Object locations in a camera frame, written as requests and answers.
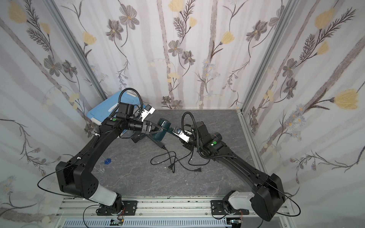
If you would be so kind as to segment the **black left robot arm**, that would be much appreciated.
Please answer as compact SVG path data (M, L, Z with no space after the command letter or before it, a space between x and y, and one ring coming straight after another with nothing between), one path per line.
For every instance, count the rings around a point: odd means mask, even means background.
M86 146L68 162L56 166L59 188L62 192L98 203L97 215L120 215L125 209L119 193L103 187L92 171L107 147L123 131L150 134L152 123L146 120L155 109L143 104L139 97L140 112L134 116L134 105L123 103L119 96L117 106L98 127L97 133Z

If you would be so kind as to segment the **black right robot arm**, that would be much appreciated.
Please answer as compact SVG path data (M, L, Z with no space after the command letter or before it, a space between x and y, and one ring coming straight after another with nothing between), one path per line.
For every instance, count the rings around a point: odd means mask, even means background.
M193 120L192 133L181 132L189 137L188 143L197 148L198 154L226 166L247 183L251 194L230 191L223 198L227 214L238 210L253 210L264 221L271 221L286 201L282 181L276 174L268 175L253 167L235 154L218 135L210 134L203 122Z

